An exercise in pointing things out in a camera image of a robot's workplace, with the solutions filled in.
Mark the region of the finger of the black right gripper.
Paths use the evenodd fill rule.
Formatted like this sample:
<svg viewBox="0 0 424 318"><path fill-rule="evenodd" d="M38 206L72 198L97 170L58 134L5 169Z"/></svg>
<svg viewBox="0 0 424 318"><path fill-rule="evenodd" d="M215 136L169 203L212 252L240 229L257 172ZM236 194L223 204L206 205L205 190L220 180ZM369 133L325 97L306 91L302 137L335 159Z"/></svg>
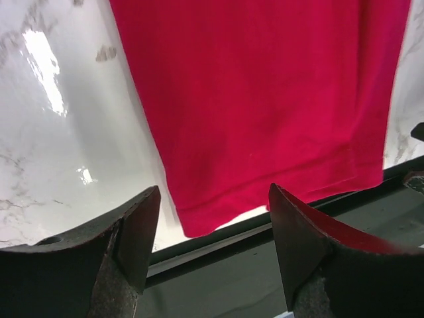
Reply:
<svg viewBox="0 0 424 318"><path fill-rule="evenodd" d="M411 131L411 137L424 141L424 122L418 123Z"/></svg>

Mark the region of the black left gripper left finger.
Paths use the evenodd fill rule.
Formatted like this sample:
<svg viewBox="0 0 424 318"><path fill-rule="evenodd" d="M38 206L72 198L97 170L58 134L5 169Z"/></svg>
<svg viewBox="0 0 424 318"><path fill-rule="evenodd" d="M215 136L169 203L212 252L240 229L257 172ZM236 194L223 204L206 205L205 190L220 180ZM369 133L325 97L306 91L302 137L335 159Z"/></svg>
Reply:
<svg viewBox="0 0 424 318"><path fill-rule="evenodd" d="M161 195L152 186L39 243L1 250L2 317L134 317Z"/></svg>

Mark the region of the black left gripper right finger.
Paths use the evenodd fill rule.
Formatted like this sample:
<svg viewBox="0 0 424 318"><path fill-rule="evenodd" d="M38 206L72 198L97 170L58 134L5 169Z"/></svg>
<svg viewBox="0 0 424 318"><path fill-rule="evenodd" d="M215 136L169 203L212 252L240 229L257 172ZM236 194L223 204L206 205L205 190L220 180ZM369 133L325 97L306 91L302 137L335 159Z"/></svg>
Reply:
<svg viewBox="0 0 424 318"><path fill-rule="evenodd" d="M342 223L270 186L272 231L295 317L422 317L423 250Z"/></svg>

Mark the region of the crimson red t shirt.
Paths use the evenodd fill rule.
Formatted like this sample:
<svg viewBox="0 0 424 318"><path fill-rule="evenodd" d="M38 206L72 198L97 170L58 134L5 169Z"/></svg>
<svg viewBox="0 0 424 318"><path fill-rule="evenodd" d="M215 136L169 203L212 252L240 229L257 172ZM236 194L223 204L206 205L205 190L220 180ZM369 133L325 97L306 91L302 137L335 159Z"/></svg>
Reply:
<svg viewBox="0 0 424 318"><path fill-rule="evenodd" d="M184 235L376 187L409 1L112 1Z"/></svg>

